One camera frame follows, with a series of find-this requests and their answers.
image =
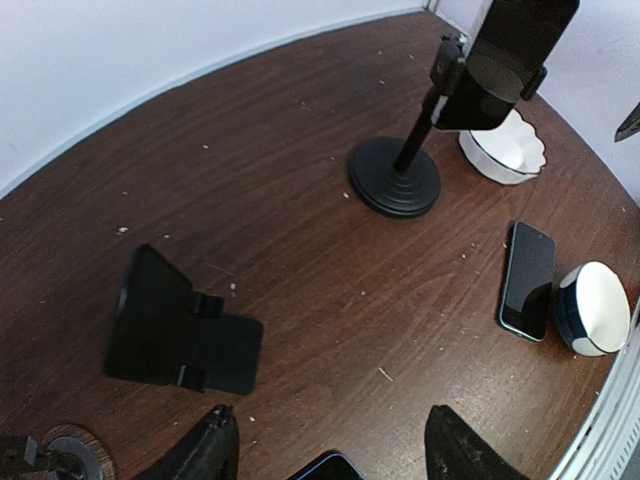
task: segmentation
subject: white crumb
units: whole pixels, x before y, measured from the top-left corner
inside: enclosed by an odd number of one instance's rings
[[[391,383],[393,383],[393,378],[391,378],[391,377],[389,376],[389,374],[388,374],[387,372],[385,372],[385,371],[384,371],[384,368],[382,368],[382,367],[378,367],[378,371],[382,374],[382,376],[383,376],[384,378],[386,378],[386,379],[387,379],[387,380],[389,380]]]

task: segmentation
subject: dark wood tabletop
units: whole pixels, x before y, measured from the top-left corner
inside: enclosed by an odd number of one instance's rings
[[[540,98],[518,107],[546,145],[539,179],[492,183],[456,134],[434,132],[435,208],[398,221],[365,207],[347,153],[408,133],[448,31],[407,15],[250,58],[136,108],[4,198],[1,433],[84,425],[128,479],[223,402],[242,479],[283,479],[330,448],[372,480],[419,479],[427,415],[448,404],[514,467],[547,476],[613,357],[575,357],[553,325],[541,344],[498,326],[509,227],[553,237],[557,280],[600,260],[632,291],[640,213]],[[125,268],[146,242],[263,322],[255,393],[101,373]]]

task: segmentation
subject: white scalloped dish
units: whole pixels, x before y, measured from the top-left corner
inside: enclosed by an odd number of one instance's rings
[[[544,143],[515,110],[493,130],[465,130],[458,137],[469,162],[485,177],[502,185],[536,178],[547,163]]]

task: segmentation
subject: blue and white cup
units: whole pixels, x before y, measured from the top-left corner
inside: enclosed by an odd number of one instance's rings
[[[600,262],[573,270],[560,283],[556,320],[577,353],[597,357],[620,350],[629,336],[631,311],[618,276]]]

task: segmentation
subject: wood grain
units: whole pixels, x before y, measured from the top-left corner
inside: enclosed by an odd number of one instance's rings
[[[253,57],[133,110],[2,200],[2,432],[84,425],[127,479],[227,402],[240,478],[285,478],[329,448],[372,480],[425,478],[424,425],[446,403],[523,473],[548,475],[612,358],[574,358],[554,327],[542,344],[498,327],[503,242],[524,220],[555,239],[558,279],[600,260],[637,291],[640,214],[539,98],[519,107],[546,144],[538,180],[494,184],[455,134],[435,132],[426,148],[443,195],[427,216],[361,204],[349,149],[407,134],[450,30],[415,14]],[[101,374],[124,268],[144,242],[264,323],[253,395]]]

